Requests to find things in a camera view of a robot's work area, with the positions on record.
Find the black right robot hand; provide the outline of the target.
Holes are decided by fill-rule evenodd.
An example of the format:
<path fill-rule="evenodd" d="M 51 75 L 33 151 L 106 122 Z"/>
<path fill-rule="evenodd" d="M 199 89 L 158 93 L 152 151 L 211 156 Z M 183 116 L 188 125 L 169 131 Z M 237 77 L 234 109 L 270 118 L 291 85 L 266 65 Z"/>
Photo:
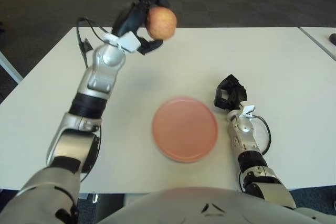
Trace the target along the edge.
<path fill-rule="evenodd" d="M 214 106 L 223 110 L 239 110 L 240 103 L 247 101 L 247 93 L 243 85 L 232 74 L 227 76 L 215 92 Z"/>

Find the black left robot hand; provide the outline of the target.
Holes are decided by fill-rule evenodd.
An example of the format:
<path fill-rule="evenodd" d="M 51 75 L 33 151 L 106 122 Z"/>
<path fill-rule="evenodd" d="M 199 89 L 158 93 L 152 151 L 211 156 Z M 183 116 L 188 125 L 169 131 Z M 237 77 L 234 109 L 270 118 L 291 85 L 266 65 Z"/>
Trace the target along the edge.
<path fill-rule="evenodd" d="M 111 33 L 115 36 L 121 37 L 129 31 L 133 32 L 140 42 L 140 46 L 137 51 L 142 55 L 156 50 L 162 46 L 163 40 L 155 39 L 153 41 L 147 41 L 137 35 L 139 27 L 145 25 L 147 22 L 150 8 L 156 6 L 170 8 L 168 0 L 136 0 L 132 2 L 119 13 L 113 23 Z"/>

